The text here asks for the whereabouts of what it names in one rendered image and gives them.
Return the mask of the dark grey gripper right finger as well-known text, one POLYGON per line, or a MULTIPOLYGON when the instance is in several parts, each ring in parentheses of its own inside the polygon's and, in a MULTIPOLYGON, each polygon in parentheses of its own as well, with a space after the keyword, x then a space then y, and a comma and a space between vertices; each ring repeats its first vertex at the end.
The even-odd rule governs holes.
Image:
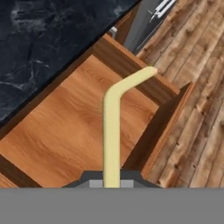
POLYGON ((144 179, 140 171, 121 170, 120 171, 121 188, 158 188, 158 185, 144 179))

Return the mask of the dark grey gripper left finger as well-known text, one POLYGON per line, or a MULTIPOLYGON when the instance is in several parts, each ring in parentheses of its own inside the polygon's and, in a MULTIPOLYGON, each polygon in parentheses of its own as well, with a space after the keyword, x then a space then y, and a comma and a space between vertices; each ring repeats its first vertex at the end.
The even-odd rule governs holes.
POLYGON ((90 180, 102 180, 102 171, 84 171, 78 180, 75 180, 64 187, 74 188, 82 184, 86 184, 90 180))

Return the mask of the pale yellow bent straw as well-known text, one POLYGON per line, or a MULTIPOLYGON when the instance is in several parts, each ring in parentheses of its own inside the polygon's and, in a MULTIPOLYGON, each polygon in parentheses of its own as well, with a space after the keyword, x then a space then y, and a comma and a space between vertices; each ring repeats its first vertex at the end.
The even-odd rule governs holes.
POLYGON ((123 95, 157 74, 153 66, 147 66, 111 86, 103 97, 102 105, 102 185, 119 188, 120 180, 120 129, 121 98, 123 95))

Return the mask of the open wooden drawer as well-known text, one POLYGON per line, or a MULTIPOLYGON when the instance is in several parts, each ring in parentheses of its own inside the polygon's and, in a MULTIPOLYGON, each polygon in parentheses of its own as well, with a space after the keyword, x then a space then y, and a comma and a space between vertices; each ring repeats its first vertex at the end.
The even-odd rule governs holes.
MULTIPOLYGON (((0 125, 0 188, 63 187, 102 169, 102 99, 146 64, 101 37, 38 96, 0 125)), ((147 176, 194 88, 160 74, 121 99, 123 171, 147 176)))

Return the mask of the wooden cabinet side panel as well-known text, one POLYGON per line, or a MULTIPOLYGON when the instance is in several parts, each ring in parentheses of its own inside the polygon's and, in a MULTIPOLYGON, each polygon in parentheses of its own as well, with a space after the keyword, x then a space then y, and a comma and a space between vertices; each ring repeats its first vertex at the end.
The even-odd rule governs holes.
POLYGON ((140 4, 138 3, 128 14, 121 18, 109 31, 108 35, 121 45, 128 37, 130 27, 136 17, 140 4))

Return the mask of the grey appliance door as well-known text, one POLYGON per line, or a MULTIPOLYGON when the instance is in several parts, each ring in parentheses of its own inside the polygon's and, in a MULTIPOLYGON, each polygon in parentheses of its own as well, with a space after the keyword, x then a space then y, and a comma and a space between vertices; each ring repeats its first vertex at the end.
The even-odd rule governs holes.
POLYGON ((164 22, 174 4, 161 18, 151 20, 152 13, 163 0, 143 0, 130 27, 124 46, 137 54, 164 22))

